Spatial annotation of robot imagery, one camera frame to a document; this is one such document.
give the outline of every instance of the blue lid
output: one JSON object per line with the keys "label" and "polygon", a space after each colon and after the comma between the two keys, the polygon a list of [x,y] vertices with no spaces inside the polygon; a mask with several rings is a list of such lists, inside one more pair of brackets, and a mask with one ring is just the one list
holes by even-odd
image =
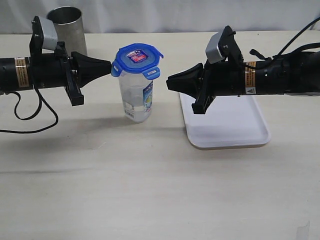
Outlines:
{"label": "blue lid", "polygon": [[119,77],[122,71],[143,74],[148,80],[160,76],[157,67],[164,56],[154,47],[144,43],[133,43],[119,49],[112,63],[111,75]]}

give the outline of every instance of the tabletop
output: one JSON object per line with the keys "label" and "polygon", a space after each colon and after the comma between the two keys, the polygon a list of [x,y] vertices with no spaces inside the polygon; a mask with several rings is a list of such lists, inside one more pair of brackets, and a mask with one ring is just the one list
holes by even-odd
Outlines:
{"label": "tabletop", "polygon": [[[238,32],[246,61],[273,56],[295,31]],[[310,221],[320,238],[320,98],[257,96],[271,132],[259,148],[199,150],[188,141],[166,78],[206,60],[207,33],[87,34],[88,55],[112,61],[146,43],[164,54],[151,116],[124,117],[119,83],[101,77],[72,107],[63,88],[41,90],[59,124],[42,133],[0,133],[1,240],[293,240]],[[29,56],[30,35],[0,35],[0,57]],[[308,31],[288,49],[318,42]],[[18,112],[37,108],[22,92]],[[54,121],[44,107],[16,120],[14,95],[0,96],[0,128],[32,130]]]}

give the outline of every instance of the metal cylinder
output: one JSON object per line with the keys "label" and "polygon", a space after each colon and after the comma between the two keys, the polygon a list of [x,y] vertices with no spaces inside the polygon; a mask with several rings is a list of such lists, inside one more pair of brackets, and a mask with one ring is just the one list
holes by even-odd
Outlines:
{"label": "metal cylinder", "polygon": [[62,6],[51,10],[46,18],[53,22],[58,40],[65,42],[69,56],[71,52],[87,55],[81,10],[73,6]]}

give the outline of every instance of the white tray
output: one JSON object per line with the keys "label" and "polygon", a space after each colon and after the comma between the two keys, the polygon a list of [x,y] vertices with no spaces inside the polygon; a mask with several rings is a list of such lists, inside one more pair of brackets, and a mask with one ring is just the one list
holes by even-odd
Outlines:
{"label": "white tray", "polygon": [[200,149],[261,147],[271,135],[254,96],[216,97],[206,114],[194,114],[195,99],[180,93],[187,137]]}

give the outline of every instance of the white backdrop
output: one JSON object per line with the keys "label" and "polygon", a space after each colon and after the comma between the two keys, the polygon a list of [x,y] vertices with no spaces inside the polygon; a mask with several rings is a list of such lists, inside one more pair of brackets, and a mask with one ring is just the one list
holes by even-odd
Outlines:
{"label": "white backdrop", "polygon": [[31,33],[60,6],[80,8],[87,33],[300,30],[320,14],[320,0],[0,0],[0,33]]}

